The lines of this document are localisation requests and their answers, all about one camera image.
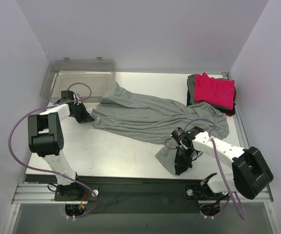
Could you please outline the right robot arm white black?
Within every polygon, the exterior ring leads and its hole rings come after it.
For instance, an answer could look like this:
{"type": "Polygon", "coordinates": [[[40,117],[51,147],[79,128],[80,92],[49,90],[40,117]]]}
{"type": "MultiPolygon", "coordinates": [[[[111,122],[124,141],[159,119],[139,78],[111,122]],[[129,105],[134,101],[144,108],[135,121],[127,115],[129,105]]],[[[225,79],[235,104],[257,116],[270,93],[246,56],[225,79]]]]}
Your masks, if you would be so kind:
{"type": "Polygon", "coordinates": [[[232,174],[213,175],[201,186],[201,195],[206,199],[230,188],[252,200],[274,180],[262,153],[255,147],[231,145],[199,128],[187,132],[177,128],[171,136],[178,144],[177,167],[184,163],[184,167],[191,167],[192,153],[201,152],[215,158],[219,166],[225,164],[231,168],[232,174]]]}

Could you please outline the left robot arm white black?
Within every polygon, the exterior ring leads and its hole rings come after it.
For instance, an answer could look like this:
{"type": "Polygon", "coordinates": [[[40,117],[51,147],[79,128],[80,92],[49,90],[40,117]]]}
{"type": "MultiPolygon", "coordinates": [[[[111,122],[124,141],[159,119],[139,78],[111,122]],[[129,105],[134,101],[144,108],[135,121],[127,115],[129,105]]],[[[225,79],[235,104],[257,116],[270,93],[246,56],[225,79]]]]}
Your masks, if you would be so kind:
{"type": "Polygon", "coordinates": [[[61,122],[67,117],[73,117],[79,124],[94,120],[81,101],[57,105],[28,117],[28,143],[30,151],[46,161],[55,172],[58,186],[67,186],[67,197],[76,201],[82,197],[83,189],[76,184],[77,173],[71,168],[63,152],[61,122]]]}

